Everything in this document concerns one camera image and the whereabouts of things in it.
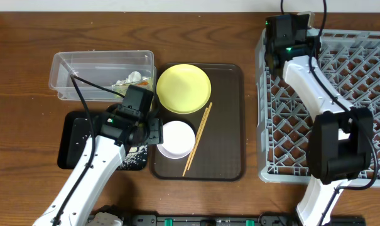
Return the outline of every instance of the clear plastic bin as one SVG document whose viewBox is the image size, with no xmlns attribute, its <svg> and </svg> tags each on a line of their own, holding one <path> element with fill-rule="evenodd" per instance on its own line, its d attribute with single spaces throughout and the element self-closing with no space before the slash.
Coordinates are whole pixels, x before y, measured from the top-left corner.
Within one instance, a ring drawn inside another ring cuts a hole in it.
<svg viewBox="0 0 380 226">
<path fill-rule="evenodd" d="M 100 85 L 104 88 L 125 94 L 128 86 L 112 86 L 118 80 L 125 80 L 137 71 L 149 78 L 148 85 L 138 85 L 154 91 L 156 69 L 151 51 L 81 51 L 57 53 L 50 72 L 49 87 L 58 92 L 61 100 L 79 100 L 70 74 Z M 77 80 L 85 100 L 120 101 L 115 94 L 91 87 Z"/>
</svg>

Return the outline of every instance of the chopsticks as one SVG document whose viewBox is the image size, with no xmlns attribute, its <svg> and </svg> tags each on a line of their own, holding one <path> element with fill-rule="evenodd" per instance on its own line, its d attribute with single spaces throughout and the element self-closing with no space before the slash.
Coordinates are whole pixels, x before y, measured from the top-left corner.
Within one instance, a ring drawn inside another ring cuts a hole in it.
<svg viewBox="0 0 380 226">
<path fill-rule="evenodd" d="M 197 151 L 197 147 L 201 140 L 201 135 L 202 135 L 202 132 L 204 131 L 205 124 L 207 123 L 207 119 L 208 119 L 211 108 L 212 108 L 212 103 L 209 104 L 209 107 L 205 108 L 205 112 L 204 112 L 204 115 L 202 116 L 200 127 L 198 128 L 197 135 L 195 136 L 195 145 L 192 151 L 190 152 L 190 155 L 188 156 L 187 163 L 184 168 L 183 176 L 185 175 L 185 172 L 187 170 L 190 170 L 192 159 L 194 158 L 195 152 Z"/>
</svg>

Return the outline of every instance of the brown table top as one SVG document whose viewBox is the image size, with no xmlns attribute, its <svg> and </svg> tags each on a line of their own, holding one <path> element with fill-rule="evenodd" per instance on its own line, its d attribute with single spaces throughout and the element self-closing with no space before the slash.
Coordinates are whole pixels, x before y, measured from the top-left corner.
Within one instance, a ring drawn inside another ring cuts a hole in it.
<svg viewBox="0 0 380 226">
<path fill-rule="evenodd" d="M 0 13 L 0 225 L 31 225 L 71 171 L 57 167 L 65 115 L 80 102 L 48 88 L 59 51 L 151 50 L 168 62 L 234 63 L 244 73 L 247 168 L 237 182 L 163 181 L 149 168 L 118 171 L 95 208 L 159 214 L 259 215 L 294 212 L 305 185 L 264 183 L 257 175 L 254 48 L 275 13 Z M 316 27 L 321 23 L 318 14 Z M 329 14 L 326 28 L 380 31 L 380 14 Z M 89 103 L 105 109 L 107 103 Z M 345 191 L 333 215 L 380 225 L 380 189 Z"/>
</svg>

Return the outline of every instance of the black cable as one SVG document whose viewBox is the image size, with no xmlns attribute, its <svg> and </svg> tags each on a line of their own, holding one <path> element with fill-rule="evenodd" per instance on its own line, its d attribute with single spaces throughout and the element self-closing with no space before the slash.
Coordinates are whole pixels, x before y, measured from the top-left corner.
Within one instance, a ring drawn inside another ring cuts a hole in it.
<svg viewBox="0 0 380 226">
<path fill-rule="evenodd" d="M 109 89 L 107 89 L 107 88 L 103 88 L 103 87 L 101 87 L 100 85 L 93 84 L 92 82 L 86 81 L 85 79 L 80 78 L 80 77 L 78 77 L 78 76 L 76 76 L 76 75 L 71 74 L 71 79 L 72 79 L 72 78 L 75 78 L 75 79 L 77 79 L 77 80 L 79 80 L 79 81 L 81 81 L 81 82 L 83 82 L 83 83 L 86 83 L 86 84 L 91 85 L 91 86 L 93 86 L 93 87 L 96 87 L 96 88 L 98 88 L 98 89 L 101 89 L 101 90 L 104 90 L 104 91 L 106 91 L 106 92 L 110 92 L 110 93 L 112 93 L 112 94 L 116 94 L 116 95 L 119 95 L 119 96 L 122 97 L 122 98 L 125 98 L 125 96 L 124 96 L 123 94 L 120 94 L 120 93 L 115 92 L 115 91 L 113 91 L 113 90 L 109 90 Z"/>
<path fill-rule="evenodd" d="M 327 20 L 327 2 L 326 0 L 323 0 L 323 20 L 322 20 L 322 25 L 321 25 L 321 28 L 320 28 L 320 31 L 318 32 L 318 41 L 319 41 L 319 38 L 321 37 L 322 35 L 322 30 L 323 28 L 325 27 L 325 22 Z M 377 154 L 376 154 L 376 151 L 375 151 L 375 148 L 374 148 L 374 145 L 372 144 L 372 140 L 370 140 L 369 136 L 367 135 L 367 132 L 366 130 L 363 128 L 362 124 L 356 119 L 355 116 L 353 116 L 351 113 L 350 113 L 350 110 L 348 108 L 346 108 L 344 105 L 342 105 L 342 103 L 340 103 L 337 99 L 337 97 L 335 97 L 327 88 L 326 86 L 324 86 L 324 84 L 321 82 L 321 80 L 318 78 L 317 74 L 315 73 L 314 71 L 314 67 L 312 66 L 312 58 L 313 58 L 313 54 L 314 54 L 314 51 L 317 47 L 317 41 L 314 42 L 314 47 L 313 47 L 313 51 L 311 52 L 310 54 L 310 57 L 308 59 L 308 65 L 310 67 L 310 71 L 312 73 L 312 75 L 314 76 L 315 80 L 318 82 L 318 84 L 324 89 L 324 91 L 328 94 L 328 96 L 332 99 L 333 103 L 337 104 L 340 108 L 342 108 L 342 110 L 344 110 L 345 112 L 348 113 L 349 117 L 356 123 L 357 127 L 362 131 L 364 137 L 369 141 L 369 144 L 370 144 L 370 147 L 371 147 L 371 154 L 372 154 L 372 158 L 374 159 L 374 175 L 372 176 L 370 182 L 364 186 L 360 186 L 360 187 L 353 187 L 353 186 L 338 186 L 337 188 L 335 188 L 334 190 L 334 193 L 332 194 L 331 198 L 330 198 L 330 201 L 328 203 L 328 205 L 325 207 L 325 210 L 324 212 L 322 213 L 322 216 L 321 216 L 321 219 L 319 221 L 319 226 L 322 225 L 322 222 L 326 216 L 326 214 L 328 213 L 329 211 L 329 208 L 330 206 L 332 205 L 332 203 L 334 202 L 335 200 L 335 197 L 337 194 L 339 194 L 339 191 L 341 189 L 345 189 L 345 190 L 354 190 L 354 191 L 360 191 L 360 190 L 365 190 L 365 189 L 368 189 L 370 188 L 374 183 L 375 181 L 377 180 L 377 174 L 378 174 L 378 161 L 377 161 Z"/>
<path fill-rule="evenodd" d="M 95 148 L 96 148 L 96 137 L 95 137 L 95 129 L 94 129 L 94 125 L 92 123 L 92 118 L 90 116 L 90 113 L 89 113 L 89 109 L 88 109 L 88 106 L 87 106 L 87 103 L 85 102 L 85 99 L 84 97 L 82 96 L 81 94 L 81 91 L 79 90 L 78 88 L 78 85 L 77 83 L 75 82 L 75 79 L 78 79 L 80 81 L 83 81 L 85 83 L 88 83 L 89 85 L 92 85 L 90 82 L 86 81 L 86 80 L 83 80 L 81 78 L 78 78 L 78 76 L 74 75 L 74 74 L 71 74 L 71 81 L 75 87 L 75 90 L 77 91 L 77 94 L 79 96 L 79 99 L 81 100 L 82 102 L 82 105 L 84 106 L 84 109 L 85 109 L 85 113 L 87 115 L 87 119 L 89 121 L 89 126 L 90 126 L 90 135 L 92 136 L 92 150 L 90 152 L 90 157 L 89 157 L 89 160 L 88 160 L 88 163 L 85 165 L 85 168 L 84 170 L 82 171 L 81 175 L 78 177 L 77 181 L 75 182 L 74 186 L 71 188 L 70 192 L 68 193 L 68 195 L 65 197 L 62 205 L 60 206 L 60 209 L 58 210 L 57 214 L 56 214 L 56 217 L 53 219 L 53 226 L 56 226 L 60 220 L 60 217 L 61 215 L 63 214 L 63 210 L 65 208 L 65 206 L 67 205 L 68 201 L 70 200 L 72 194 L 74 193 L 74 191 L 77 189 L 79 183 L 82 181 L 82 178 L 85 176 L 86 172 L 89 170 L 89 168 L 92 166 L 92 161 L 94 160 L 94 156 L 95 156 Z"/>
<path fill-rule="evenodd" d="M 285 14 L 285 12 L 283 11 L 283 0 L 280 0 L 280 11 L 282 12 L 282 15 Z"/>
</svg>

